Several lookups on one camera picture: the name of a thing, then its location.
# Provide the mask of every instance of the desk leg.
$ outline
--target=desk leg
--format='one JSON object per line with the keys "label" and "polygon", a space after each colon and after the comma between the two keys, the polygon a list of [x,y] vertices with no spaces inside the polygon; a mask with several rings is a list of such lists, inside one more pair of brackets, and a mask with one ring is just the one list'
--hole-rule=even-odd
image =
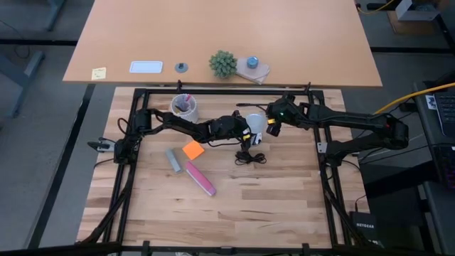
{"label": "desk leg", "polygon": [[411,167],[406,171],[365,184],[368,198],[375,198],[389,193],[411,188],[424,181],[435,180],[436,170],[433,161]]}
{"label": "desk leg", "polygon": [[50,4],[50,15],[45,29],[47,31],[52,31],[55,25],[55,20],[57,19],[65,0],[48,0],[48,3]]}
{"label": "desk leg", "polygon": [[43,59],[44,53],[38,51],[37,53],[33,54],[33,57],[28,63],[25,71],[22,71],[22,69],[9,61],[8,58],[0,55],[0,73],[5,74],[7,78],[13,80],[13,82],[22,87],[21,94],[19,95],[16,104],[10,112],[10,116],[17,117],[19,114],[23,99],[26,96],[28,88],[30,87],[33,76],[36,74],[36,70]]}

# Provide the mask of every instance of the pink eraser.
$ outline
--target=pink eraser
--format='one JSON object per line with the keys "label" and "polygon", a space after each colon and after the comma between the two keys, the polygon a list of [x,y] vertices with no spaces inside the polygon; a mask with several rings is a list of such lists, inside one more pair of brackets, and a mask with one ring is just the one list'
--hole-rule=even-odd
{"label": "pink eraser", "polygon": [[215,195],[216,189],[212,183],[190,161],[186,163],[186,172],[209,196]]}

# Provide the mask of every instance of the light wood desk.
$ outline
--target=light wood desk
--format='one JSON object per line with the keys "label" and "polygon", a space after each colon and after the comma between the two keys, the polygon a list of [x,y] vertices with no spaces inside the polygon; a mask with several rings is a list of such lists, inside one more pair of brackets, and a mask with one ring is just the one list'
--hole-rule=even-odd
{"label": "light wood desk", "polygon": [[[251,85],[213,76],[218,50],[269,64],[265,85],[382,86],[353,0],[96,0],[63,80]],[[163,61],[163,71],[131,74],[135,60]]]}
{"label": "light wood desk", "polygon": [[[104,137],[123,138],[117,119],[128,118],[133,91],[130,87],[115,90]],[[340,90],[324,90],[324,94],[327,106],[338,111],[345,109]],[[152,95],[149,107],[167,111],[173,96]],[[195,97],[199,122],[204,122],[232,114],[236,109],[242,116],[258,113],[254,107],[236,108],[235,103],[268,103],[279,96]],[[307,97],[298,96],[296,102],[306,100]],[[152,125],[158,125],[158,121],[152,119]],[[331,131],[333,139],[351,139],[349,129],[333,127]],[[181,148],[190,140],[189,136],[173,130],[144,137],[129,205],[125,245],[141,245],[143,240],[149,240],[153,246],[301,247],[307,242],[314,248],[331,247],[311,130],[284,124],[279,137],[264,134],[262,143],[250,151],[251,154],[263,152],[266,164],[236,166],[234,155],[240,148],[238,145],[210,148],[203,144],[205,152],[194,163],[216,187],[213,197],[199,188],[187,173],[174,174],[165,156],[167,148]],[[98,161],[109,158],[112,154],[103,153]],[[351,156],[347,160],[357,163]],[[112,162],[95,169],[78,240],[86,238],[107,212],[116,172],[117,165]],[[354,166],[343,164],[339,174],[346,210],[353,210],[355,199],[365,194],[360,172]],[[364,198],[359,200],[359,207],[368,211]],[[112,238],[115,238],[118,221],[117,216]],[[337,216],[336,227],[338,241],[342,242]]]}

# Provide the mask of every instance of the pen holder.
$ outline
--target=pen holder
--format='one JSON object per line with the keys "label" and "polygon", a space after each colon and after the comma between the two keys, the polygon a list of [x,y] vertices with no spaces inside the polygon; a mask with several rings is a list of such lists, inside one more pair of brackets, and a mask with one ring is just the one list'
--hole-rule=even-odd
{"label": "pen holder", "polygon": [[180,94],[175,96],[169,107],[171,108],[172,114],[181,117],[186,121],[196,123],[199,119],[198,104],[192,95]]}

